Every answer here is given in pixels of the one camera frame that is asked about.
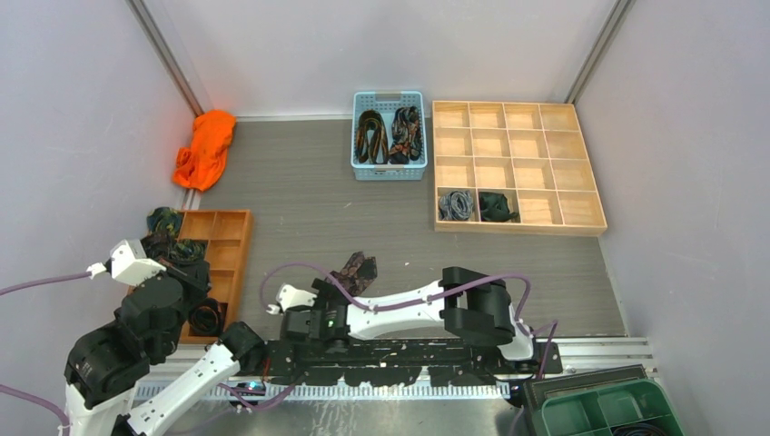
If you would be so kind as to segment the brown paisley patterned tie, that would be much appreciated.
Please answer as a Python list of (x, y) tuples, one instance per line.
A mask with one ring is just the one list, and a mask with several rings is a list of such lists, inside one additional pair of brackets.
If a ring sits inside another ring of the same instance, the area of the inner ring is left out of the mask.
[(376, 258), (355, 252), (339, 271), (332, 271), (331, 275), (350, 295), (360, 296), (378, 277)]

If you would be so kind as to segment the light wooden compartment tray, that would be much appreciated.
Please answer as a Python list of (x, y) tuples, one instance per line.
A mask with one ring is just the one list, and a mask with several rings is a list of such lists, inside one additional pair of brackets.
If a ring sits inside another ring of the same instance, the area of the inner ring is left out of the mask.
[[(572, 104), (435, 101), (434, 228), (599, 236), (607, 219)], [(439, 196), (471, 192), (469, 221), (440, 221)], [(517, 223), (482, 222), (479, 192), (503, 193)]]

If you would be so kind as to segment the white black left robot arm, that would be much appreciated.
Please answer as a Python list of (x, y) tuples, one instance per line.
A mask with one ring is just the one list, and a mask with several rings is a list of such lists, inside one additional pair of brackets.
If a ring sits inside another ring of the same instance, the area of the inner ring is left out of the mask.
[(136, 384), (176, 352), (183, 325), (210, 284), (148, 257), (140, 241), (122, 240), (109, 259), (88, 269), (132, 286), (106, 325), (82, 336), (64, 368), (72, 435), (162, 435), (198, 400), (237, 373), (265, 361), (265, 342), (245, 322), (231, 324), (209, 350), (165, 389), (138, 407)]

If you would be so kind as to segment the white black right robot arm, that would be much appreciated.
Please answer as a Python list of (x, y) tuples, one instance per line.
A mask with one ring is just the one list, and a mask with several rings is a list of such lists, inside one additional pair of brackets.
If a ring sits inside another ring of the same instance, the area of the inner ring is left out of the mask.
[(512, 371), (524, 373), (540, 354), (521, 320), (522, 306), (511, 300), (507, 279), (447, 267), (436, 281), (381, 297), (354, 297), (338, 280), (319, 282), (315, 292), (285, 283), (266, 311), (282, 317), (283, 339), (328, 345), (441, 327), (466, 344), (499, 349)]

